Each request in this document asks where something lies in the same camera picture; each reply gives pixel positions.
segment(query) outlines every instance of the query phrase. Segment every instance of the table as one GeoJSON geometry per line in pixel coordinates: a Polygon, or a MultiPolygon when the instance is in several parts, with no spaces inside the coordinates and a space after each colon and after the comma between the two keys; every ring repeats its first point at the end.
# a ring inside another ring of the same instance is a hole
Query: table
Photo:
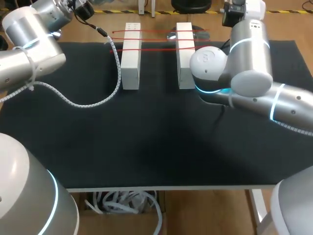
{"type": "MultiPolygon", "coordinates": [[[[313,91],[295,43],[270,44],[274,80],[313,91]]],[[[61,46],[67,64],[43,81],[81,104],[111,93],[110,45],[61,46]]],[[[258,115],[229,109],[216,127],[220,107],[178,89],[175,52],[143,52],[141,61],[139,91],[120,90],[103,107],[78,110],[37,87],[4,104],[0,132],[22,142],[70,191],[260,188],[313,165],[311,138],[258,115]]]]}

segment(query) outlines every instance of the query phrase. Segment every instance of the white block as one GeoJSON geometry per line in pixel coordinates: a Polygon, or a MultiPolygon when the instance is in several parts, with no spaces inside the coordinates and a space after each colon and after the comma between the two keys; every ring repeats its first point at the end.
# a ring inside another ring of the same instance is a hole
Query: white block
{"type": "MultiPolygon", "coordinates": [[[[177,23],[177,30],[192,30],[191,23],[177,23]]],[[[192,31],[176,32],[176,39],[194,39],[192,31]]],[[[190,58],[195,53],[195,49],[179,48],[194,47],[195,42],[192,41],[176,41],[178,84],[180,89],[194,89],[195,83],[190,70],[190,58]]]]}
{"type": "MultiPolygon", "coordinates": [[[[140,23],[126,23],[125,30],[140,30],[140,23]]],[[[141,49],[141,32],[126,31],[123,50],[141,49]]],[[[140,50],[125,50],[122,53],[121,72],[124,90],[138,90],[140,77],[140,50]]]]}

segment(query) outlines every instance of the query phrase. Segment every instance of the white cable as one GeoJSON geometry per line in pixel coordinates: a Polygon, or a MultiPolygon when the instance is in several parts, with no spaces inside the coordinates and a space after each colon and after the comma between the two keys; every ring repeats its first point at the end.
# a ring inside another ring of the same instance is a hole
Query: white cable
{"type": "Polygon", "coordinates": [[[155,205],[157,215],[158,215],[158,223],[153,235],[158,235],[161,227],[162,227],[162,212],[160,205],[157,202],[157,192],[154,192],[155,195],[152,196],[151,194],[145,191],[111,191],[107,192],[106,195],[102,199],[102,206],[105,211],[101,211],[98,207],[98,203],[101,201],[102,192],[99,192],[98,195],[96,192],[92,195],[93,205],[85,200],[86,205],[88,205],[92,210],[94,210],[98,214],[103,213],[142,213],[145,205],[148,202],[148,198],[152,200],[152,205],[155,205]],[[140,203],[134,205],[134,199],[140,199],[140,203]]]}
{"type": "Polygon", "coordinates": [[[295,127],[292,127],[292,126],[287,125],[287,124],[285,124],[285,123],[282,123],[282,122],[280,122],[280,121],[275,121],[275,120],[274,120],[274,122],[275,122],[276,124],[282,126],[282,127],[287,128],[288,130],[297,132],[297,133],[302,134],[302,135],[305,135],[305,136],[311,136],[311,137],[313,137],[313,132],[311,132],[311,131],[305,131],[305,130],[302,130],[302,129],[299,129],[299,128],[295,128],[295,127]]]}
{"type": "MultiPolygon", "coordinates": [[[[61,92],[59,92],[56,88],[54,88],[53,86],[45,83],[45,82],[39,82],[39,81],[35,81],[33,82],[33,85],[39,85],[39,86],[44,86],[50,90],[52,90],[53,92],[55,92],[63,101],[65,101],[67,104],[73,106],[73,107],[76,107],[76,108],[82,108],[82,109],[86,109],[86,108],[94,108],[94,107],[97,107],[99,105],[102,105],[106,102],[108,102],[110,99],[113,98],[113,96],[117,93],[119,87],[120,87],[120,84],[121,84],[121,65],[119,63],[119,58],[118,58],[118,54],[117,54],[117,50],[115,48],[115,45],[114,45],[114,42],[112,40],[112,38],[110,36],[107,36],[108,40],[109,40],[109,43],[112,47],[112,50],[113,50],[113,53],[114,53],[114,57],[115,57],[115,61],[116,61],[116,65],[117,65],[117,84],[116,84],[116,87],[114,89],[114,91],[112,92],[111,95],[109,95],[107,98],[97,102],[97,103],[94,103],[94,104],[87,104],[87,105],[81,105],[81,104],[75,104],[73,103],[72,101],[70,101],[69,99],[67,99],[61,92]]],[[[19,89],[17,89],[15,92],[7,95],[6,97],[0,99],[0,103],[3,103],[11,98],[13,98],[14,96],[16,96],[17,94],[21,93],[22,91],[24,91],[25,89],[28,88],[28,85],[25,85],[19,89]]]]}

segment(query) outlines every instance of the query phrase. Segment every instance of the black cable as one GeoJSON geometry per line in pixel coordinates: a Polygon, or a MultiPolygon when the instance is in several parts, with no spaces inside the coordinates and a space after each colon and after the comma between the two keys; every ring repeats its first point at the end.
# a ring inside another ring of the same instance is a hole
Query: black cable
{"type": "Polygon", "coordinates": [[[224,48],[229,47],[229,45],[226,45],[229,41],[230,41],[230,39],[228,39],[226,42],[224,42],[224,44],[220,47],[220,49],[223,50],[224,48]]]}
{"type": "Polygon", "coordinates": [[[313,5],[313,1],[312,0],[305,1],[304,3],[302,3],[302,9],[305,10],[305,11],[308,11],[308,12],[312,12],[312,10],[309,10],[309,9],[304,7],[307,3],[311,3],[313,5]]]}
{"type": "Polygon", "coordinates": [[[219,126],[220,122],[222,121],[222,119],[224,117],[225,112],[226,112],[226,106],[222,105],[220,114],[219,114],[219,116],[216,118],[216,120],[213,123],[212,132],[216,131],[217,127],[219,126]]]}
{"type": "Polygon", "coordinates": [[[100,33],[103,37],[107,37],[107,36],[108,36],[108,34],[106,33],[106,31],[104,31],[102,28],[97,27],[97,26],[95,26],[95,25],[93,25],[93,24],[91,24],[91,23],[88,23],[87,21],[85,21],[85,20],[83,20],[83,19],[81,19],[81,18],[79,19],[78,16],[76,15],[76,13],[75,13],[75,9],[76,9],[76,0],[73,0],[73,1],[72,1],[72,4],[73,4],[73,5],[72,5],[72,10],[73,10],[73,12],[74,12],[74,16],[75,16],[75,18],[77,19],[77,21],[78,21],[79,23],[84,24],[84,25],[88,25],[89,27],[91,27],[91,28],[97,30],[97,32],[100,33]]]}

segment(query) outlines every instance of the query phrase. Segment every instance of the yellow black hazard tape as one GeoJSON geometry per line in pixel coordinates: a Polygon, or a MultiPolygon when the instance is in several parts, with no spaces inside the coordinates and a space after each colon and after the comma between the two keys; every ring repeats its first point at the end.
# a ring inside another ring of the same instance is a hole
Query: yellow black hazard tape
{"type": "MultiPolygon", "coordinates": [[[[2,8],[0,11],[9,11],[7,8],[2,8]]],[[[95,10],[97,14],[139,14],[137,10],[117,11],[117,10],[95,10]]],[[[267,11],[267,13],[296,13],[296,14],[313,14],[313,10],[279,10],[267,11]]],[[[145,11],[145,14],[151,14],[151,11],[145,11]]],[[[177,11],[156,11],[156,15],[184,15],[177,11]]],[[[204,14],[220,14],[219,11],[206,11],[204,14]]]]}

